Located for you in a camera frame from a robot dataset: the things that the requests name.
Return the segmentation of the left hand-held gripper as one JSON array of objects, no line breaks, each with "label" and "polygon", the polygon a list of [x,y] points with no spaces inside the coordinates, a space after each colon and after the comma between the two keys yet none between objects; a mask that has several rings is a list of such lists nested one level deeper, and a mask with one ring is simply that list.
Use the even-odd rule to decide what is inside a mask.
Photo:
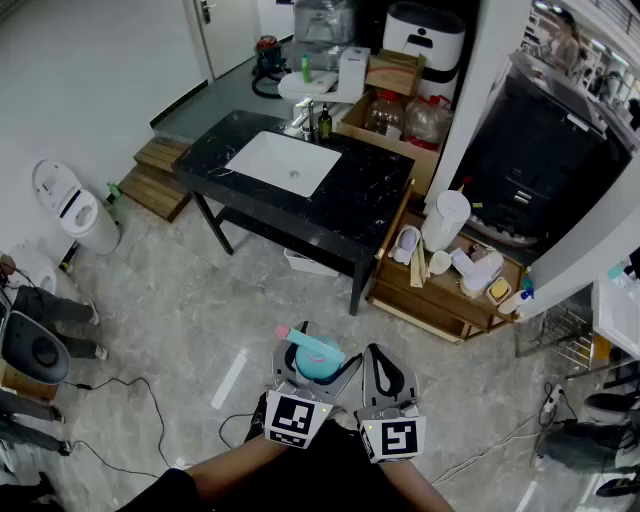
[{"label": "left hand-held gripper", "polygon": [[273,351],[274,386],[266,396],[264,433],[270,441],[307,449],[333,411],[334,400],[359,370],[363,356],[351,357],[328,377],[300,383],[297,350],[296,344],[283,339]]}]

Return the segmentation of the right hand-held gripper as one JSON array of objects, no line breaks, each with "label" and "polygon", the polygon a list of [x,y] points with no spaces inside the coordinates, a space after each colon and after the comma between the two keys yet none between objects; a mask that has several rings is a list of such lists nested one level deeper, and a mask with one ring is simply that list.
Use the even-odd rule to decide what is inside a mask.
[{"label": "right hand-held gripper", "polygon": [[[357,410],[355,418],[371,463],[408,461],[423,453],[426,418],[418,409],[418,391],[416,372],[395,352],[380,351],[375,343],[366,347],[362,379],[366,408]],[[386,396],[399,403],[379,406]]]}]

